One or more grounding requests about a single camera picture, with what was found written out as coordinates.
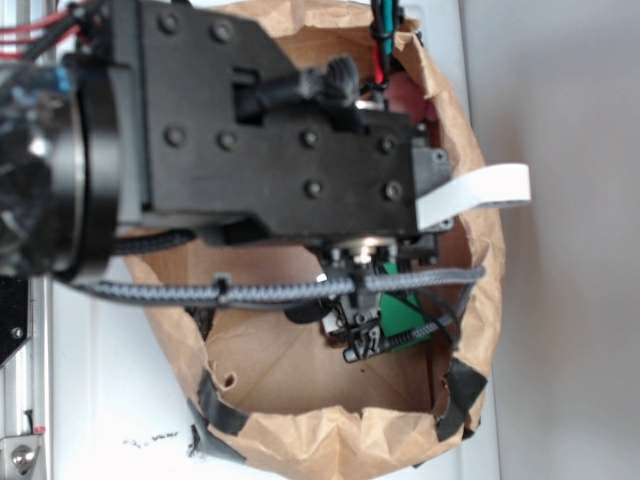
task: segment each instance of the brown paper bag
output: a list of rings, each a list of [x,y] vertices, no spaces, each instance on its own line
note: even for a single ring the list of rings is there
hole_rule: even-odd
[[[257,19],[298,67],[348,53],[364,78],[373,48],[367,6],[333,0],[261,0],[225,7]],[[406,22],[394,55],[430,99],[430,125],[460,175],[484,166],[450,83]],[[149,308],[153,331],[198,419],[205,449],[294,479],[367,479],[420,464],[478,427],[498,340],[504,244],[498,213],[466,212],[441,238],[442,266],[484,265],[452,354],[428,342],[346,364],[318,323],[281,312],[216,313],[203,341],[181,308]],[[235,284],[313,282],[321,272],[301,247],[211,249],[195,242],[129,260],[138,283],[205,284],[230,272]]]

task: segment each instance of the black tape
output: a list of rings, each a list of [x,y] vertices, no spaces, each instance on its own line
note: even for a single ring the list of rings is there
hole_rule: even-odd
[[[468,440],[471,437],[473,437],[475,434],[476,434],[475,430],[471,430],[470,428],[464,427],[464,430],[462,431],[462,439]]]
[[[249,415],[225,405],[218,398],[211,375],[206,370],[198,387],[198,400],[205,419],[227,435],[238,435],[249,419]]]
[[[206,455],[211,455],[212,457],[222,458],[224,460],[230,460],[236,463],[245,463],[247,460],[246,458],[244,458],[218,437],[213,435],[207,429],[207,420],[202,415],[200,415],[198,409],[195,407],[191,400],[189,400],[188,405],[189,410],[191,410],[191,414],[193,415],[193,418],[195,420],[195,427],[198,432],[198,436],[200,437],[200,440],[197,442],[197,444],[194,439],[194,449]]]
[[[460,430],[469,410],[487,385],[487,379],[482,374],[457,358],[453,359],[447,381],[450,394],[449,409],[436,429],[438,440],[441,442]]]

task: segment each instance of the black plastic part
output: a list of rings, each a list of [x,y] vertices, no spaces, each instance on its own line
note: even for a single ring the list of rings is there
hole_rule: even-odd
[[[429,148],[426,139],[413,141],[413,172],[416,197],[421,197],[451,180],[449,156],[441,148]]]
[[[476,434],[475,430],[471,430],[470,428],[464,427],[464,430],[462,431],[462,439],[468,440],[472,438],[475,434]]]
[[[307,323],[322,320],[331,312],[331,307],[323,305],[322,302],[313,302],[288,308],[284,311],[285,316],[293,323],[304,325]]]
[[[29,335],[29,281],[0,277],[0,366]]]
[[[132,2],[114,0],[112,14],[121,19],[122,9],[137,17],[127,22],[139,27],[139,35],[131,34],[132,26],[114,25],[114,43],[119,43],[113,60],[137,69],[133,76],[144,85],[144,98],[135,108],[144,108],[141,135],[147,137],[146,162],[153,172],[146,177],[150,196],[145,226],[220,226],[228,244],[268,240],[318,245],[417,233],[414,132],[408,116],[353,109],[366,128],[336,131],[330,102],[294,102],[266,112],[260,125],[239,123],[234,104],[238,72],[250,72],[249,83],[257,78],[263,84],[297,74],[276,43],[253,21],[156,2],[136,2],[135,9],[127,3]],[[171,34],[158,24],[169,14],[176,23]],[[221,41],[212,31],[223,24]],[[117,39],[120,32],[128,33],[135,44],[130,50],[138,52],[141,64]],[[342,85],[348,66],[339,63],[334,70],[335,87]],[[167,74],[176,71],[180,75]],[[168,126],[184,132],[179,147],[167,142]],[[300,140],[307,130],[317,135],[314,148]],[[233,145],[220,141],[230,135]],[[397,139],[392,154],[379,150],[386,136]],[[305,191],[309,181],[322,185],[318,198]],[[392,181],[402,187],[401,201],[383,195]]]
[[[202,339],[206,340],[213,328],[213,316],[216,314],[216,309],[209,307],[187,307],[185,310],[195,320]]]
[[[119,112],[121,116],[129,117],[135,154],[127,158],[128,162],[135,162],[138,169],[139,193],[142,205],[149,204],[149,163],[147,153],[146,122],[144,118],[143,91],[144,83],[142,71],[138,67],[142,63],[142,51],[139,37],[138,16],[139,2],[131,0],[111,0],[109,19],[111,21],[112,57],[118,68],[126,69],[129,73],[130,86],[116,85],[118,96],[128,96],[128,110]]]
[[[159,252],[185,245],[195,238],[195,233],[190,230],[169,230],[143,237],[119,238],[116,241],[113,255],[141,255]]]
[[[63,280],[93,282],[102,276],[114,249],[120,195],[118,119],[108,70],[83,59],[77,65],[78,92],[86,155],[86,196],[82,238],[73,267]]]

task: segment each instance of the red wire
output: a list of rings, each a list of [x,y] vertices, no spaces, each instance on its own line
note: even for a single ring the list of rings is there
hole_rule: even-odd
[[[20,57],[22,57],[21,53],[0,52],[0,60],[18,60]]]
[[[73,27],[71,27],[63,36],[61,36],[58,41],[56,42],[56,45],[64,40],[66,40],[67,38],[71,37],[72,35],[77,35],[78,33],[80,33],[80,26],[79,25],[75,25]],[[27,42],[21,42],[21,43],[31,43],[34,40],[37,40],[36,38],[33,38]],[[0,45],[12,45],[12,43],[0,43]],[[20,58],[22,58],[22,52],[0,52],[0,60],[19,60]]]
[[[59,20],[62,20],[64,17],[69,15],[68,10],[62,10],[60,12],[52,13],[51,15],[47,15],[46,17],[37,20],[33,23],[29,23],[27,25],[20,25],[18,27],[9,27],[9,28],[0,28],[0,34],[13,34],[13,33],[27,33],[32,30],[41,30],[45,27],[49,27],[56,23]]]
[[[377,45],[373,48],[373,81],[378,85],[384,82],[384,69],[380,59],[380,49]]]
[[[0,45],[25,45],[27,43],[35,42],[37,37],[28,38],[16,38],[15,40],[0,40]]]

